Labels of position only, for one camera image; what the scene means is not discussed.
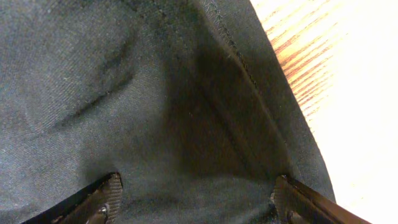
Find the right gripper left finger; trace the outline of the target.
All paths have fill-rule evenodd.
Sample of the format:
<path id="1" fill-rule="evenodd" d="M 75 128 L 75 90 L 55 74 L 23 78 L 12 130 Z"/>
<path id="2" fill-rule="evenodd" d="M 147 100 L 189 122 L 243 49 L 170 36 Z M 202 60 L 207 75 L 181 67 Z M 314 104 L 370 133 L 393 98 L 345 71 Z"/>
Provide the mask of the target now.
<path id="1" fill-rule="evenodd" d="M 108 173 L 24 224 L 113 224 L 122 196 L 121 175 Z"/>

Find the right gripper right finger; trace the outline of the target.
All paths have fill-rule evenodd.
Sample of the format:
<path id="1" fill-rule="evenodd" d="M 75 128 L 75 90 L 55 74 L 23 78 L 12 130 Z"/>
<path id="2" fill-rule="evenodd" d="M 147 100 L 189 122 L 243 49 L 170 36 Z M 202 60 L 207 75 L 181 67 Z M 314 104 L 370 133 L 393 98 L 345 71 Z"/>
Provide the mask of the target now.
<path id="1" fill-rule="evenodd" d="M 276 179 L 271 200 L 281 223 L 369 224 L 286 175 Z"/>

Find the black t-shirt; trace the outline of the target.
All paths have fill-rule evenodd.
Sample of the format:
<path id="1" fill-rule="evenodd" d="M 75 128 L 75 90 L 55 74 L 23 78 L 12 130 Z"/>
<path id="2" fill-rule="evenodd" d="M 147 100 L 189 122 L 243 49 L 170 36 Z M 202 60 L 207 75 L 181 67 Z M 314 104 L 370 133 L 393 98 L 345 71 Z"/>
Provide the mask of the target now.
<path id="1" fill-rule="evenodd" d="M 277 176 L 335 199 L 249 1 L 1 2 L 1 222 L 118 172 L 118 223 L 244 223 Z"/>

